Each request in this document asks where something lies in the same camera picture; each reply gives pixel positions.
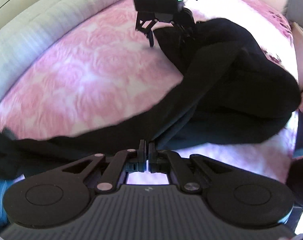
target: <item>pink bedspread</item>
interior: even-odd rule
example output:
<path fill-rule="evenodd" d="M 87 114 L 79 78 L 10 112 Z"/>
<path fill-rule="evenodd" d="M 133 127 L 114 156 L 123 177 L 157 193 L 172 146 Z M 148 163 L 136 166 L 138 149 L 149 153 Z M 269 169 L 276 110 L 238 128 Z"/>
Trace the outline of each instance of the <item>pink bedspread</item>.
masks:
<path fill-rule="evenodd" d="M 290 27 L 258 0 L 188 0 L 195 20 L 224 17 L 247 28 L 267 57 L 297 78 Z M 132 0 L 122 0 L 88 19 L 50 47 L 0 104 L 0 130 L 19 138 L 76 135 L 118 123 L 148 110 L 182 75 L 135 32 Z M 298 117 L 268 141 L 256 145 L 205 144 L 180 150 L 284 182 L 296 138 Z M 133 173 L 129 183 L 166 183 L 162 174 Z"/>

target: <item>ribbed gray surface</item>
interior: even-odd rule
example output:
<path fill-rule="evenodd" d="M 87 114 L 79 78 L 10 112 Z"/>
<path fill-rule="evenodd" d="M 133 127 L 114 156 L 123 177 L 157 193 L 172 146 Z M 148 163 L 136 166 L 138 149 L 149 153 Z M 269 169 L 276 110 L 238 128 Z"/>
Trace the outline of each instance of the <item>ribbed gray surface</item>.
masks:
<path fill-rule="evenodd" d="M 240 229 L 216 218 L 199 196 L 174 185 L 123 185 L 97 197 L 75 221 L 51 229 L 12 225 L 4 240 L 277 240 L 293 234 L 283 225 Z"/>

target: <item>silver screw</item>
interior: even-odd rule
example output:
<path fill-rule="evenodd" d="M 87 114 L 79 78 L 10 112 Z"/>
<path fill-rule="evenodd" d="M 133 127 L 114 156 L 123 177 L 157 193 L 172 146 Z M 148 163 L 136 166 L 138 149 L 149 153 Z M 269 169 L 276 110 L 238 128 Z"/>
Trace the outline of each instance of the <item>silver screw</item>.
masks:
<path fill-rule="evenodd" d="M 195 191 L 200 189 L 200 185 L 195 182 L 188 182 L 185 184 L 184 188 L 188 191 Z"/>
<path fill-rule="evenodd" d="M 97 185 L 97 188 L 102 191 L 107 191 L 113 188 L 113 185 L 108 182 L 102 182 Z"/>

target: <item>bed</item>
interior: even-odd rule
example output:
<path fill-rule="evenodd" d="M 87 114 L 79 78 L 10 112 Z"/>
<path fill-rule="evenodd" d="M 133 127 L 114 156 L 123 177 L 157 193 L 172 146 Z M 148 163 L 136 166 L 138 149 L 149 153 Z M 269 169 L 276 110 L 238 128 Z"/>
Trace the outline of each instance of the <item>bed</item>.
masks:
<path fill-rule="evenodd" d="M 195 20 L 223 17 L 255 37 L 266 57 L 297 80 L 290 26 L 259 0 L 188 0 Z M 18 138 L 73 136 L 148 110 L 182 75 L 157 41 L 135 32 L 133 0 L 40 0 L 0 31 L 0 131 Z M 298 115 L 255 145 L 204 144 L 198 153 L 286 181 Z M 165 184 L 163 174 L 133 173 L 128 183 Z"/>

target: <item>white logo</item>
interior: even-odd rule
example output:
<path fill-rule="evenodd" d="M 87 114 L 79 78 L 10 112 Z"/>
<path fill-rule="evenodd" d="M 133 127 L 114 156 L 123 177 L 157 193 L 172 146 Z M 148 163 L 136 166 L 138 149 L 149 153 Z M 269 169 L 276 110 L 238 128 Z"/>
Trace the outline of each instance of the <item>white logo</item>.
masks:
<path fill-rule="evenodd" d="M 150 192 L 150 191 L 152 191 L 152 190 L 153 190 L 152 187 L 147 187 L 147 188 L 145 188 L 145 191 L 148 191 L 148 192 Z"/>

